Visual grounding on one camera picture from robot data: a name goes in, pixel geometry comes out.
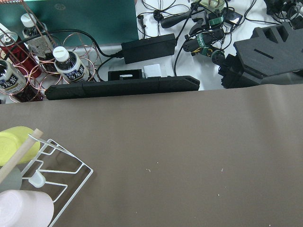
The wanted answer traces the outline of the black power adapter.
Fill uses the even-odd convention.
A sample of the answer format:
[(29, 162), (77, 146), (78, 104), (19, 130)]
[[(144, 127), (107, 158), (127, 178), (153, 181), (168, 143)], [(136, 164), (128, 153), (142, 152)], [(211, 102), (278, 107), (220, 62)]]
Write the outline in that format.
[(173, 55), (176, 37), (172, 34), (122, 43), (122, 52), (126, 64)]

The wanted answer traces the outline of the yellow plastic cup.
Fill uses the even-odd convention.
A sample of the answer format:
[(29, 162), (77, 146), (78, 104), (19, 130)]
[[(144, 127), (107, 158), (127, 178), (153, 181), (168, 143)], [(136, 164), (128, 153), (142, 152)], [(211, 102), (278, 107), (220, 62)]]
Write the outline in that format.
[[(4, 166), (19, 147), (28, 138), (33, 130), (25, 126), (16, 126), (0, 132), (0, 166)], [(40, 150), (40, 142), (36, 142), (32, 148), (21, 158), (18, 164), (31, 161)]]

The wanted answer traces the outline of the grey plastic cup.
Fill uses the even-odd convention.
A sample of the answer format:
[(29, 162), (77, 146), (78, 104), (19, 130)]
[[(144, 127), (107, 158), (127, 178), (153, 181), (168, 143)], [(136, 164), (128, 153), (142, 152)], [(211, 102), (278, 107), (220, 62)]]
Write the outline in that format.
[(14, 167), (8, 176), (0, 183), (0, 192), (6, 190), (20, 190), (22, 185), (22, 174), (20, 169)]

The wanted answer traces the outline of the black foam gripper stand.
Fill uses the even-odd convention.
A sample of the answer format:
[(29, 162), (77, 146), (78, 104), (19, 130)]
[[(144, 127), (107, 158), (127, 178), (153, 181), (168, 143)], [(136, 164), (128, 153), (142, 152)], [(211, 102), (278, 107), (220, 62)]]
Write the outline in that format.
[(233, 44), (219, 67), (224, 88), (303, 82), (303, 30), (288, 23), (256, 27), (249, 39)]

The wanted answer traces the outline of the long black foam bar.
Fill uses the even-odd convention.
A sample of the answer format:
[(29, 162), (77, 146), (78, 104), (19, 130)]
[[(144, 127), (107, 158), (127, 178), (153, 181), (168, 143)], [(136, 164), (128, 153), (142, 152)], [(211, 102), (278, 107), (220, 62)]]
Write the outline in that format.
[(51, 85), (48, 100), (197, 91), (200, 81), (192, 76), (127, 77), (103, 82), (81, 82)]

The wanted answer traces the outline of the tea bottle white cap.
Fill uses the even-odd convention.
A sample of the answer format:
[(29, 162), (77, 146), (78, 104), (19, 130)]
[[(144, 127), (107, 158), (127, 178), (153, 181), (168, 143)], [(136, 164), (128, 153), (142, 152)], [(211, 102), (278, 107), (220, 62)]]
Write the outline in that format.
[(55, 68), (70, 83), (86, 82), (90, 78), (89, 70), (77, 53), (57, 46), (53, 50), (53, 56)]

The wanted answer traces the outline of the green cutting mat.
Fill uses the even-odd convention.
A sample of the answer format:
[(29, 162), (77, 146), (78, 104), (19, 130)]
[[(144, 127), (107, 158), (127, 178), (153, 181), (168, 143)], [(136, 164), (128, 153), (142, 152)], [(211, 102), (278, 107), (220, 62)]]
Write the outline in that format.
[(99, 45), (138, 40), (133, 0), (27, 0), (32, 13), (56, 39), (63, 40), (67, 29), (90, 34)]

